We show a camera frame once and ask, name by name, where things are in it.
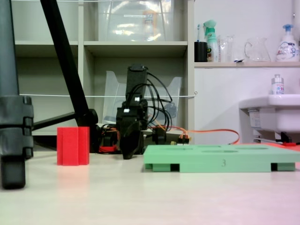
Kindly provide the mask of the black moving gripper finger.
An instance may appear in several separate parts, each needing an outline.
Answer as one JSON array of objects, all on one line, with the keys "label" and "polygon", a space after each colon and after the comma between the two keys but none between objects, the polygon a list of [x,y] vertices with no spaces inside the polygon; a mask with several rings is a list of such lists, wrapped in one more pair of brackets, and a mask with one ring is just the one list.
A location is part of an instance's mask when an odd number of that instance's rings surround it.
[{"label": "black moving gripper finger", "polygon": [[140,139],[140,123],[124,121],[120,126],[120,149],[123,159],[131,159],[137,152]]}]

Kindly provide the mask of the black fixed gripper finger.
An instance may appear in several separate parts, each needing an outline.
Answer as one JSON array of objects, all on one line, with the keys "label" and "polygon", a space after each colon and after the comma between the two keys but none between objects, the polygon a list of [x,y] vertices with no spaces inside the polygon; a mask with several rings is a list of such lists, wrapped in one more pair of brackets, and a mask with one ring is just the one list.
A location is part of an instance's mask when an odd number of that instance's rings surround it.
[{"label": "black fixed gripper finger", "polygon": [[142,155],[144,153],[144,137],[142,131],[133,132],[134,155]]}]

